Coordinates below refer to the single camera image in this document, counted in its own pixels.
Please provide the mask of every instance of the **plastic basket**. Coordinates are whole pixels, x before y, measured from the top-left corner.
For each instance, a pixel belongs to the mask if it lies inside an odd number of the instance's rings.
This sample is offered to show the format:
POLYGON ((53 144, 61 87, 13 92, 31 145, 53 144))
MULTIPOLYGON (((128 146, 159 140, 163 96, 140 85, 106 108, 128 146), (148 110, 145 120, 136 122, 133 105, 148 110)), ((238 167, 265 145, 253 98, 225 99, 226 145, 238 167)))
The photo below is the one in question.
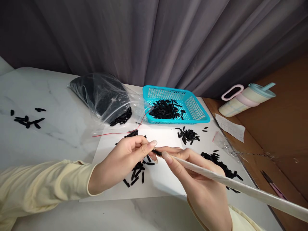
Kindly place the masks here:
POLYGON ((160 99, 173 99, 177 100, 177 104, 182 107, 177 107, 179 110, 185 110, 183 119, 155 119, 153 116, 147 114, 148 122, 151 124, 198 124, 210 122, 210 117, 201 106, 195 95, 188 90, 181 90, 175 88, 156 87, 156 86, 144 86, 143 98, 153 105, 160 99))

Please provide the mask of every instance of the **gray curtain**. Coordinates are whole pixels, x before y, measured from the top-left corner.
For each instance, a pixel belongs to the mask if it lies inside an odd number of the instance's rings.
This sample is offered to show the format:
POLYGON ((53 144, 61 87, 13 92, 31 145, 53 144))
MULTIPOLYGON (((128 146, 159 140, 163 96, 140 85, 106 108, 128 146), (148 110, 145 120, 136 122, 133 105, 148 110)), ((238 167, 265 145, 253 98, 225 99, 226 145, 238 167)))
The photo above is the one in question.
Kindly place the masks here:
POLYGON ((0 56, 218 97, 308 51, 304 0, 2 0, 0 56))

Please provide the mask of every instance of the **table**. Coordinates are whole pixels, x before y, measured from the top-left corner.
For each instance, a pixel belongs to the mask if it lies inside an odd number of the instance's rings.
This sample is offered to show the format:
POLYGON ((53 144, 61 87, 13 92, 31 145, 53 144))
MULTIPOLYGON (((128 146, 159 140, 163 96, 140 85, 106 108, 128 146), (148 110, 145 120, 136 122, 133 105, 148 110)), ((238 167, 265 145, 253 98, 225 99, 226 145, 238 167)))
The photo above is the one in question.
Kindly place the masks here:
MULTIPOLYGON (((100 137, 92 138, 96 123, 88 108, 67 88, 75 75, 23 67, 0 76, 0 128, 2 147, 0 169, 17 165, 33 165, 50 160, 83 160, 92 162, 100 137), (9 115, 37 116, 34 108, 47 110, 42 129, 25 129, 9 115)), ((142 94, 142 88, 127 85, 142 94)), ((211 122, 188 125, 202 130, 202 142, 183 145, 201 153, 218 149, 212 143, 219 128, 201 98, 211 122)), ((244 183, 254 186, 245 169, 222 150, 221 160, 229 169, 237 170, 244 183)), ((245 212, 267 230, 282 230, 268 206, 254 198, 227 191, 229 203, 245 212)), ((18 218, 13 230, 203 230, 182 197, 168 196, 133 200, 65 202, 55 209, 18 218)))

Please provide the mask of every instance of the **clear plastic bag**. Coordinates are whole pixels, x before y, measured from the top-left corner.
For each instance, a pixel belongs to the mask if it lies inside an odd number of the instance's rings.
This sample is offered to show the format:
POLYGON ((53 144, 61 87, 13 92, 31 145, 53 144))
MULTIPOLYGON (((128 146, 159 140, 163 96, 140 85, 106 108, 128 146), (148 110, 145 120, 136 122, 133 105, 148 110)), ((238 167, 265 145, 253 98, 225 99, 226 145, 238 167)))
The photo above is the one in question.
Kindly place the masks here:
POLYGON ((227 138, 223 134, 221 134, 220 132, 217 131, 214 138, 213 138, 213 143, 216 144, 221 149, 223 149, 228 155, 234 157, 235 160, 238 163, 240 163, 240 161, 237 157, 239 152, 236 151, 232 147, 232 145, 229 143, 229 141, 227 140, 227 138))
POLYGON ((88 106, 92 118, 98 121, 93 135, 104 130, 120 129, 128 132, 138 127, 145 115, 145 109, 151 107, 142 96, 124 86, 118 79, 107 73, 91 73, 72 80, 71 88, 88 106), (124 113, 131 116, 122 123, 115 120, 124 113))

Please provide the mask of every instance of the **pale yellow sleeve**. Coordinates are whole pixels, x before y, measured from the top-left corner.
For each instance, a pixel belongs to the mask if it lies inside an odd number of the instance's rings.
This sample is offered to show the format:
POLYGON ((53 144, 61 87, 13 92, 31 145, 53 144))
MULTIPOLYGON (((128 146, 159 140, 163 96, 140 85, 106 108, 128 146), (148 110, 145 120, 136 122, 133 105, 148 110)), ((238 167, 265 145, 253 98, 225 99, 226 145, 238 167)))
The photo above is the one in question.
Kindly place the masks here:
POLYGON ((63 201, 92 196, 88 183, 95 166, 64 160, 0 173, 0 230, 11 230, 17 217, 51 210, 63 201))
POLYGON ((237 208, 229 205, 232 218, 232 231, 263 231, 253 220, 237 208))

